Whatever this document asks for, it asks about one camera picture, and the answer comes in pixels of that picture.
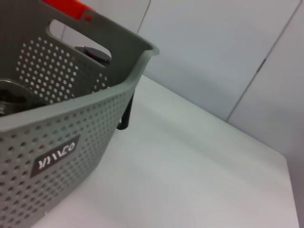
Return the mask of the grey perforated storage bin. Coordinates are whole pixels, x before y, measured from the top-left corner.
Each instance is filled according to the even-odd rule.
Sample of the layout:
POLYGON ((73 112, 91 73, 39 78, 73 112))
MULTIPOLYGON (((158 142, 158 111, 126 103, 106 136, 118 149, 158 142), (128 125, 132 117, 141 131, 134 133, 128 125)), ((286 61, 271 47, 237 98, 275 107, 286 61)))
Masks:
POLYGON ((0 0, 0 78, 47 105, 0 117, 0 228, 31 228, 99 164, 159 49, 92 8, 76 20, 42 0, 0 0), (96 48, 104 66, 75 46, 96 48))

